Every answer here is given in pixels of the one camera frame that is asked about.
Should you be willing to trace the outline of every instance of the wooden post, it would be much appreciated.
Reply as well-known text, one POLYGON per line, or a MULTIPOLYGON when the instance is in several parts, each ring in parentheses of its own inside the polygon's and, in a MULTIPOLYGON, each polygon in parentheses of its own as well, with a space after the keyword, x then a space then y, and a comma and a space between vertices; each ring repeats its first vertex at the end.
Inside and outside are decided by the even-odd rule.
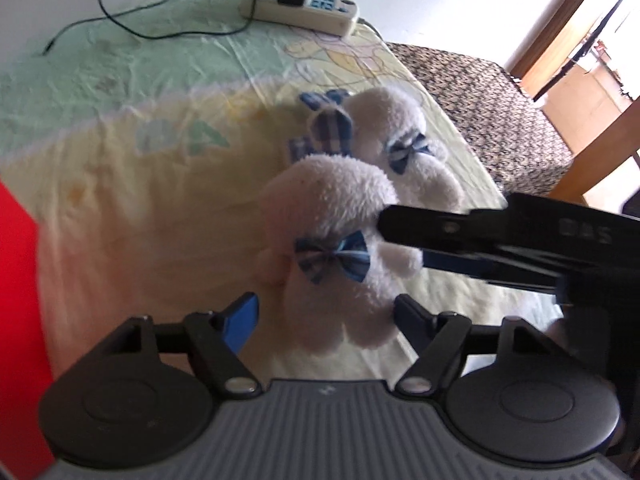
POLYGON ((640 100, 578 153, 550 198, 582 203, 582 196, 640 150, 640 100))

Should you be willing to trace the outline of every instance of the white plush toy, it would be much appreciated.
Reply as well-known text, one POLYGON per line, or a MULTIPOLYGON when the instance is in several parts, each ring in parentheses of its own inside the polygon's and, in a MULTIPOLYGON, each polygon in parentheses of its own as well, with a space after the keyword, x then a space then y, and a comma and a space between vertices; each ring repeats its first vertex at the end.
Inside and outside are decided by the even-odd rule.
POLYGON ((344 90, 300 99, 312 110, 310 135, 289 143, 289 159, 308 153, 351 155, 385 171, 399 203, 457 212, 462 186, 446 166, 442 142, 429 139, 427 123, 414 99, 396 88, 372 88, 350 96, 344 90))
POLYGON ((379 213, 398 196, 385 173, 340 155, 311 155, 264 188, 259 205, 268 248, 257 277, 284 284, 284 313, 292 334, 311 352, 348 339, 365 348, 396 333, 398 278, 422 267, 419 250, 386 243, 379 213))

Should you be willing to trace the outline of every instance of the red surface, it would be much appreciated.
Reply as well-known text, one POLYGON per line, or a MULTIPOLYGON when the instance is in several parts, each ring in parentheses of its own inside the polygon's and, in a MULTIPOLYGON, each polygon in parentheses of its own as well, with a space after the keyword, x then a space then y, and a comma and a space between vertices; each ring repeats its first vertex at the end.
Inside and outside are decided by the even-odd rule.
POLYGON ((37 226, 0 182, 0 462, 19 480, 52 463, 38 430, 51 384, 36 282, 37 226))

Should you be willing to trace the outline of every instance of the power strip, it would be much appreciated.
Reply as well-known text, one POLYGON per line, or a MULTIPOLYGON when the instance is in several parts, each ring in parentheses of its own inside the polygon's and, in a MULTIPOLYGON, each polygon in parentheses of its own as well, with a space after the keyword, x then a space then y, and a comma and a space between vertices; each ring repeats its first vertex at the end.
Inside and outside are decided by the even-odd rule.
MULTIPOLYGON (((251 15, 253 0, 242 0, 240 14, 251 15)), ((306 0, 302 7, 279 4, 278 0, 255 0, 254 20, 309 28, 347 37, 358 23, 360 11, 352 0, 306 0)))

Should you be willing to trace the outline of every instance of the stuffed animal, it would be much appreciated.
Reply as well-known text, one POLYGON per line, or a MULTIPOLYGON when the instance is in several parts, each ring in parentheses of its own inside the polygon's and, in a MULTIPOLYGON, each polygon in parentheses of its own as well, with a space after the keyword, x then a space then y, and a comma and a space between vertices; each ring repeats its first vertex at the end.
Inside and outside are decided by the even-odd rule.
POLYGON ((314 113, 310 134, 289 141, 290 161, 309 153, 354 156, 385 171, 402 205, 460 210, 464 193, 446 166, 448 150, 426 137, 424 114, 404 92, 380 87, 350 96, 332 90, 300 99, 314 113))
POLYGON ((284 284, 284 314, 311 352, 351 342, 373 348, 396 334, 398 278, 422 267, 419 250, 386 243, 379 213, 398 196, 385 173, 340 155, 311 155, 271 180, 259 198, 268 248, 257 277, 284 284))

